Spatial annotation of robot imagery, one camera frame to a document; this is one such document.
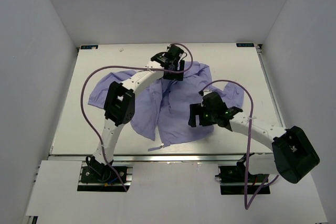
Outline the lavender purple jacket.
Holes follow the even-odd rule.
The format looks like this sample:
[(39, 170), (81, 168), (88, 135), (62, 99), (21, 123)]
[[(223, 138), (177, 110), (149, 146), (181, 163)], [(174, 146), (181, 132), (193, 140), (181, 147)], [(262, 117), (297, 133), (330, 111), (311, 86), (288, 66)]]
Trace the lavender purple jacket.
[(212, 81), (210, 67), (197, 61), (187, 62), (188, 69), (183, 81), (159, 79), (139, 94), (135, 100), (135, 115), (132, 128), (143, 137), (155, 140), (159, 133), (161, 146), (197, 141), (213, 133), (213, 126), (190, 127), (190, 104), (201, 103), (199, 91), (217, 92), (228, 107), (241, 108), (244, 91), (241, 87), (228, 83), (220, 90), (209, 85)]

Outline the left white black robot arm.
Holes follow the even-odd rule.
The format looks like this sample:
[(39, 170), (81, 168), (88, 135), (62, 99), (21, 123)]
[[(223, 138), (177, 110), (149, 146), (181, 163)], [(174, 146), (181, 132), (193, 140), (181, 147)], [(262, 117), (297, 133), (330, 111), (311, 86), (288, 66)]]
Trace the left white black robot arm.
[(136, 97), (152, 83), (161, 78), (182, 80), (184, 71), (184, 50), (171, 44), (166, 52), (154, 55), (143, 68), (128, 79), (109, 85), (104, 102), (104, 127), (100, 135), (100, 145), (92, 156), (86, 158), (93, 176), (101, 182), (110, 178), (114, 150), (124, 126), (135, 114)]

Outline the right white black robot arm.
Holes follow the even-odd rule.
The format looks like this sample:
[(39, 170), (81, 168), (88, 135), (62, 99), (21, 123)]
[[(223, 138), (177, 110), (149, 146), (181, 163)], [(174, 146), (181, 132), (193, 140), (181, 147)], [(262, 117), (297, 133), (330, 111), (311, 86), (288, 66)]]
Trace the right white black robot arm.
[(203, 96), (201, 103), (190, 105), (188, 124), (191, 127), (217, 125), (245, 135), (272, 151), (250, 153), (237, 162), (237, 175), (245, 182), (257, 174), (269, 174), (296, 184), (320, 163), (302, 128), (286, 129), (252, 119), (238, 107), (227, 107), (216, 92)]

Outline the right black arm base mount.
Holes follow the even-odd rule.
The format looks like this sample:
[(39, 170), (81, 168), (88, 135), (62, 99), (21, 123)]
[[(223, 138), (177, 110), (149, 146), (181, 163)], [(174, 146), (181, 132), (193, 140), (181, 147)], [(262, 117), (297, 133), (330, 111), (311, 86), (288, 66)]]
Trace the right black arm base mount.
[[(266, 175), (248, 175), (247, 194), (253, 195), (261, 185)], [(237, 166), (219, 166), (215, 180), (220, 184), (221, 195), (243, 195), (245, 184), (245, 169)]]

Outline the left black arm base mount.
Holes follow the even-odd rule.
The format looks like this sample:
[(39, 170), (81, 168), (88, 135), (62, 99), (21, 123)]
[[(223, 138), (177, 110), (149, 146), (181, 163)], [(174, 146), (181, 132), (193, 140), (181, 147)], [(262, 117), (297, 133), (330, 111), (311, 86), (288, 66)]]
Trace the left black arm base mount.
[[(115, 166), (126, 189), (129, 189), (132, 182), (133, 168), (127, 166)], [(103, 176), (99, 176), (88, 165), (82, 164), (80, 170), (77, 191), (81, 192), (122, 192), (125, 189), (120, 183), (114, 171), (108, 168)]]

